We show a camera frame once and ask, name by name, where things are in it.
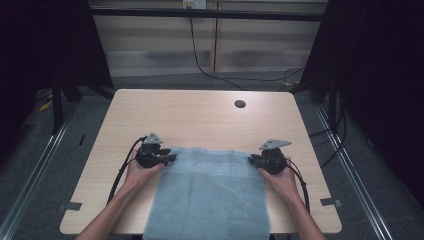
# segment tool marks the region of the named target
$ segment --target folded towel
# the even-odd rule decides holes
[[[268,240],[264,182],[249,153],[175,147],[143,239]]]

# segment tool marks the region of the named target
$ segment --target electrical outlet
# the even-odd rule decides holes
[[[206,9],[206,0],[194,0],[194,9]]]
[[[194,0],[183,0],[184,9],[194,9]]]

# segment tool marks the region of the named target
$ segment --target wire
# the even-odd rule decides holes
[[[123,164],[122,164],[122,166],[121,166],[121,169],[119,169],[119,172],[118,172],[118,175],[117,175],[117,176],[116,176],[116,178],[115,178],[115,181],[113,182],[113,186],[112,186],[112,189],[110,190],[110,194],[109,194],[109,198],[108,198],[108,200],[107,200],[107,204],[109,204],[110,200],[112,200],[113,196],[115,195],[116,188],[118,187],[118,183],[119,183],[119,181],[121,180],[121,177],[122,177],[122,174],[123,174],[123,173],[124,173],[124,171],[125,171],[125,168],[128,166],[128,164],[129,164],[131,161],[135,160],[135,159],[131,159],[131,160],[129,160],[129,161],[128,161],[128,159],[130,158],[131,153],[132,153],[132,151],[133,151],[134,147],[135,147],[135,146],[136,146],[139,142],[144,141],[144,139],[146,139],[146,137],[142,137],[142,138],[137,139],[137,141],[135,141],[135,143],[132,145],[132,147],[131,147],[130,151],[128,152],[128,155],[127,155],[127,157],[125,158],[125,161],[124,161],[124,163],[123,163]]]
[[[313,146],[313,148],[317,148],[317,147],[319,147],[319,146],[322,146],[322,145],[326,144],[326,143],[327,143],[327,142],[329,142],[329,141],[330,141],[330,139],[329,139],[329,138],[327,138],[327,140],[323,141],[322,143],[318,143],[317,145],[314,145],[314,146]]]
[[[292,170],[294,172],[294,174],[297,176],[297,178],[299,179],[300,185],[302,186],[303,196],[305,198],[305,207],[308,210],[308,212],[311,212],[311,208],[309,206],[309,194],[308,194],[308,189],[306,188],[306,182],[303,181],[303,178],[302,178],[302,175],[300,175],[300,172],[297,172],[290,165],[287,165],[287,167],[290,168],[290,170]]]
[[[296,168],[296,170],[299,173],[299,175],[302,177],[302,174],[300,174],[300,170],[299,170],[299,168],[297,168],[296,164],[294,164],[294,162],[292,160],[287,159],[287,158],[286,158],[286,161],[289,161],[291,164],[293,164],[293,166]]]
[[[344,109],[343,109],[343,111],[342,111],[342,106],[344,106],[344,105],[342,105],[342,104],[341,104],[341,100],[340,100],[339,117],[338,117],[338,119],[337,119],[336,127],[338,127],[338,126],[339,126],[340,122],[343,120],[343,117],[344,117]],[[330,128],[326,128],[326,129],[324,129],[324,130],[322,130],[322,131],[319,131],[319,132],[316,132],[316,133],[309,134],[309,137],[310,137],[310,138],[311,138],[311,137],[315,137],[315,136],[321,135],[321,134],[323,134],[323,133],[326,133],[326,132],[328,132],[328,131],[330,131],[330,130],[331,130]]]
[[[284,84],[283,84],[283,86],[282,86],[280,89],[278,89],[278,92],[280,92],[281,90],[283,90],[284,88],[286,88],[286,86],[287,86],[287,78],[289,78],[289,77],[293,76],[294,74],[296,74],[297,72],[299,72],[299,71],[301,71],[301,70],[303,70],[303,69],[304,69],[304,68],[291,68],[291,69],[287,69],[286,71],[284,71],[284,76],[283,76]],[[287,74],[289,71],[295,71],[295,72],[294,72],[294,73],[292,73],[290,76],[286,77],[286,74]]]
[[[259,78],[238,78],[238,77],[217,77],[217,76],[213,76],[211,74],[206,73],[202,67],[199,64],[199,59],[197,57],[197,51],[196,51],[196,43],[194,41],[194,27],[193,27],[193,19],[189,18],[189,22],[190,22],[190,33],[191,33],[191,40],[193,43],[193,52],[194,52],[194,58],[196,60],[196,65],[199,68],[199,70],[206,76],[213,78],[213,79],[218,79],[218,80],[222,80],[225,81],[233,86],[235,86],[236,88],[239,88],[243,91],[247,91],[245,88],[238,86],[237,84],[229,81],[229,80],[243,80],[243,81],[260,81],[260,82],[276,82],[276,81],[282,81],[285,80],[284,86],[287,83],[287,79],[290,78],[291,76],[295,75],[297,72],[303,70],[304,68],[292,68],[292,69],[288,69],[286,71],[284,71],[284,76],[282,78],[275,78],[275,79],[259,79]],[[294,71],[296,70],[294,73],[286,76],[287,72],[289,71]]]
[[[346,131],[347,131],[347,126],[346,126],[346,116],[344,113],[344,103],[342,102],[341,98],[340,98],[340,107],[341,107],[341,111],[343,112],[343,137],[342,140],[340,141],[339,146],[337,147],[336,151],[323,163],[321,164],[321,168],[324,168],[329,162],[331,162],[331,160],[340,152],[341,148],[343,147],[343,143],[346,139]]]

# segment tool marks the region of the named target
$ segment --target wooden tabletop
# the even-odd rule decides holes
[[[243,100],[246,106],[237,108],[237,100]],[[335,207],[321,205],[320,199],[331,196],[290,93],[125,89],[115,94],[72,197],[71,202],[82,203],[81,209],[66,211],[62,233],[80,233],[105,207],[129,148],[150,132],[162,138],[162,148],[201,147],[260,154],[259,146],[268,139],[291,141],[282,151],[292,158],[307,183],[312,217],[324,233],[341,230]],[[138,192],[114,233],[143,233],[158,177],[152,177]],[[303,197],[299,183],[298,189]],[[266,195],[271,233],[296,232],[286,204],[269,185]]]

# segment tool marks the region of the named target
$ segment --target metal rail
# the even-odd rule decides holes
[[[76,105],[74,104],[72,105],[70,113],[68,114],[61,128],[57,131],[55,135],[51,136],[49,143],[47,144],[43,154],[39,158],[37,165],[31,173],[31,176],[28,178],[25,186],[20,192],[12,208],[7,213],[3,223],[0,226],[1,240],[12,239],[13,235],[15,234],[15,231],[18,228],[22,217],[24,216],[25,211],[27,210],[32,200],[32,197],[34,196],[35,191],[37,190],[37,187],[40,184],[41,179],[50,164],[53,154],[55,153],[60,141],[62,140],[66,132],[69,120],[75,112],[75,109]]]
[[[324,14],[320,13],[287,13],[287,12],[252,12],[232,10],[203,9],[168,9],[168,8],[122,8],[122,7],[90,7],[59,8],[40,7],[43,14],[84,14],[97,16],[138,16],[138,17],[191,17],[191,18],[226,18],[320,22]]]
[[[328,123],[329,119],[325,110],[322,107],[317,107],[317,112],[324,128],[330,129],[330,124]],[[340,163],[342,164],[343,169],[345,170],[346,175],[352,184],[353,189],[355,190],[356,196],[361,202],[365,214],[367,215],[375,233],[377,234],[378,239],[392,240],[393,237],[390,234],[389,228],[387,227],[383,216],[369,195],[364,183],[356,171],[355,165],[347,154],[346,149],[343,147],[339,136],[334,134],[332,131],[328,131],[328,137],[330,138],[333,148],[336,151],[340,147],[339,153],[337,154]]]

